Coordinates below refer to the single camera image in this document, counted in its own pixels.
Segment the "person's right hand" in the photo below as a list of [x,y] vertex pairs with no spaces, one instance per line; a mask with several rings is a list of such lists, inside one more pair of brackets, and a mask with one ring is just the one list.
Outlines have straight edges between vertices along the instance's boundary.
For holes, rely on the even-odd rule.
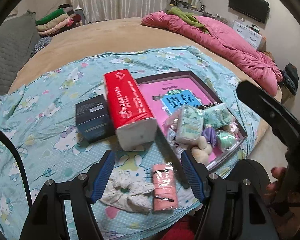
[[269,183],[266,186],[266,193],[264,194],[264,197],[269,200],[270,202],[272,202],[275,199],[275,196],[277,194],[277,192],[279,191],[279,189],[281,188],[282,185],[282,181],[286,175],[286,168],[285,167],[273,167],[271,169],[271,175],[273,178],[275,178],[276,180],[272,183]]

